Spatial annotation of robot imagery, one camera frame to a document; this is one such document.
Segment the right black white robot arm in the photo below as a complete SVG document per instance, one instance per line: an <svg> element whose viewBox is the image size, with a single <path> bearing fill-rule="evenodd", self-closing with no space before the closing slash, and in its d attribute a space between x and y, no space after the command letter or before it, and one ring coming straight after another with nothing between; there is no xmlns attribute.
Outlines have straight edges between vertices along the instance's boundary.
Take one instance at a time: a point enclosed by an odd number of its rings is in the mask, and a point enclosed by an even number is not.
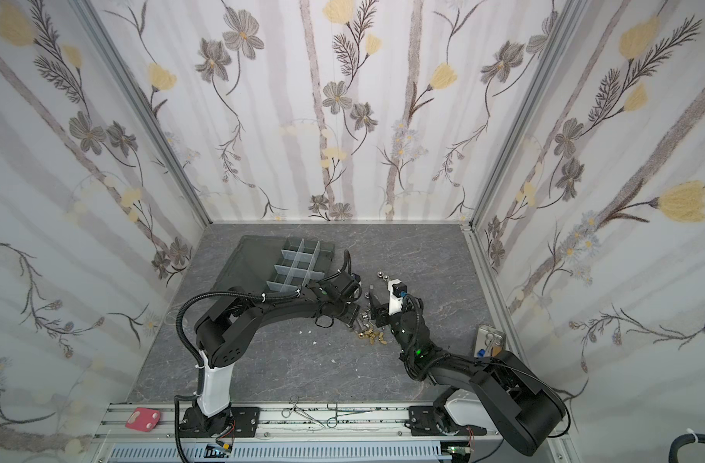
<svg viewBox="0 0 705 463"><path fill-rule="evenodd" d="M424 318L423 300L404 294L396 314L389 305L367 294L371 320L388 327L400 345L400 360L414 381L429 380L447 390L433 401L425 416L410 418L414 432L457 435L468 429L496 431L516 451L534 455L556 426L566 420L568 408L558 394L537 378L514 353L467 357L432 342Z"/></svg>

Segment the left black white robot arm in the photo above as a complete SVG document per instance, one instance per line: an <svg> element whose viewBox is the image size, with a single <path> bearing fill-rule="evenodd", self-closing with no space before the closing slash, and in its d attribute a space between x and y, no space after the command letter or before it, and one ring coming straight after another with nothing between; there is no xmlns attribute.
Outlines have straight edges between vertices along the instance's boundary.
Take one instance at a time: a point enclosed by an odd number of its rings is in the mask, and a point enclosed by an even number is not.
<svg viewBox="0 0 705 463"><path fill-rule="evenodd" d="M176 405L191 404L186 412L175 412L176 435L211 437L231 427L234 364L261 328L293 318L328 318L352 326L361 295L360 276L339 270L290 292L247 293L236 287L189 299L176 316L175 329L196 360L198 380L193 395L175 397Z"/></svg>

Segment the brass screws cluster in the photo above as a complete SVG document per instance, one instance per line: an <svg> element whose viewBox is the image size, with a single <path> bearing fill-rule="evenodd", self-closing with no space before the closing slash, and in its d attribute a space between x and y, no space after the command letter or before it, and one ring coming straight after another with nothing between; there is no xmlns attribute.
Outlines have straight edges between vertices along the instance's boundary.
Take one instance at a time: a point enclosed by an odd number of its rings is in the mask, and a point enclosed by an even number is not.
<svg viewBox="0 0 705 463"><path fill-rule="evenodd" d="M388 344L388 341L385 339L385 332L375 328L364 328L362 331L358 332L358 337L362 340L369 341L370 345L375 345L376 343L380 345Z"/></svg>

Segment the green compartment organizer box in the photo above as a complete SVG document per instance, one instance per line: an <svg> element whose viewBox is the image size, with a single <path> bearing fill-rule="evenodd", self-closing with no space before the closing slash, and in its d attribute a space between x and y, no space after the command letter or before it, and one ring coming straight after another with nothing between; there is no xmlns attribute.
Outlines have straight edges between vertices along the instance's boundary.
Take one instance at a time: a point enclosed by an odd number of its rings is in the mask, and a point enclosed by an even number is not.
<svg viewBox="0 0 705 463"><path fill-rule="evenodd" d="M326 277L335 245L310 237L245 235L219 272L214 291L289 292Z"/></svg>

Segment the small metal tray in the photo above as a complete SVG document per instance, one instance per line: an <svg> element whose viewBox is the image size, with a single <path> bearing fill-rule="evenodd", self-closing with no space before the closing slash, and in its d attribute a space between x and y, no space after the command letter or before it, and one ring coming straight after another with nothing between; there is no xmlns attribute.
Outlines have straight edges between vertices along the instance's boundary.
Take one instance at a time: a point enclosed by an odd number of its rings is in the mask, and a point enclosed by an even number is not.
<svg viewBox="0 0 705 463"><path fill-rule="evenodd" d="M477 358L493 357L505 347L506 335L497 328L480 324L477 330L474 345L474 354Z"/></svg>

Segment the pink rectangular device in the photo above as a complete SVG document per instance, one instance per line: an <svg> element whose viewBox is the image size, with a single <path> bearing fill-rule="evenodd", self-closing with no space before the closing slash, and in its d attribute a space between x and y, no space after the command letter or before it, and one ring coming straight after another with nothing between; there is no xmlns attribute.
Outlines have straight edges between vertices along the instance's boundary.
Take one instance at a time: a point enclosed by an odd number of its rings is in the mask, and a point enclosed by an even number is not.
<svg viewBox="0 0 705 463"><path fill-rule="evenodd" d="M157 409L138 407L125 422L125 428L139 432L151 432L160 423L162 413Z"/></svg>

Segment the aluminium front rail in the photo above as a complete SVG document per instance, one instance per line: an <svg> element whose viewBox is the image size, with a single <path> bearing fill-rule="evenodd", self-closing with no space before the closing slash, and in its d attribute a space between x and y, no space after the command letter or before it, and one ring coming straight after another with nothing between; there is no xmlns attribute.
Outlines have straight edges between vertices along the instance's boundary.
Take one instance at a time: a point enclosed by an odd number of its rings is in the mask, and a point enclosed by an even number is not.
<svg viewBox="0 0 705 463"><path fill-rule="evenodd" d="M128 428L135 404L112 404L101 419L94 434L98 443L174 441L176 421L172 403L147 403L148 409L161 414L157 424L148 431ZM231 411L231 417L219 431L203 435L199 431L183 430L186 441L213 441L221 438L245 439L250 442L322 440L385 440L404 439L470 439L498 438L500 433L483 424L467 424L448 428L435 423L435 408L427 402L360 402L360 403L241 403Z"/></svg>

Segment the surgical scissors on rail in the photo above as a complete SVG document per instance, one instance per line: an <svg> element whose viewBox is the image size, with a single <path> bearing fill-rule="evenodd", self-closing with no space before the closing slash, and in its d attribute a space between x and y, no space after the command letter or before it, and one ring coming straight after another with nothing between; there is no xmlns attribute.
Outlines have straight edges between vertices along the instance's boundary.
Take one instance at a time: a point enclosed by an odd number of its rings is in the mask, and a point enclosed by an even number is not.
<svg viewBox="0 0 705 463"><path fill-rule="evenodd" d="M321 426L321 428L333 429L337 428L339 424L343 424L343 422L360 418L374 411L375 409L366 407L341 407L338 402L327 403L322 407L317 407L292 400L287 407L281 410L280 414L284 420L298 417L306 424L316 424L316 426Z"/></svg>

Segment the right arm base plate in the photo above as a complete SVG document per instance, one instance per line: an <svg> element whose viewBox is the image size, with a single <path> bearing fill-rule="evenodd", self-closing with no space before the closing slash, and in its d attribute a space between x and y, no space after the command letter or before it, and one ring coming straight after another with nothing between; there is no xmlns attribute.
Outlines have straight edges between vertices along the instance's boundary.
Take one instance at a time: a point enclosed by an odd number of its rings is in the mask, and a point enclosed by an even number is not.
<svg viewBox="0 0 705 463"><path fill-rule="evenodd" d="M446 415L442 407L412 405L408 407L405 427L415 437L431 436L485 436L487 430L480 426L461 426Z"/></svg>

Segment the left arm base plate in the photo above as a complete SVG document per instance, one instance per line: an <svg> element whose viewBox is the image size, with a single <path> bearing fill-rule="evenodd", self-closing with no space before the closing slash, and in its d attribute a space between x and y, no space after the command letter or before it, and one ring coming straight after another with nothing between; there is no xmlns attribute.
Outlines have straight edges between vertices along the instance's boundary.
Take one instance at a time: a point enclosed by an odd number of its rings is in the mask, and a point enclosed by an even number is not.
<svg viewBox="0 0 705 463"><path fill-rule="evenodd" d="M260 412L259 407L229 407L207 417L198 406L192 406L178 422L178 435L187 438L253 438Z"/></svg>

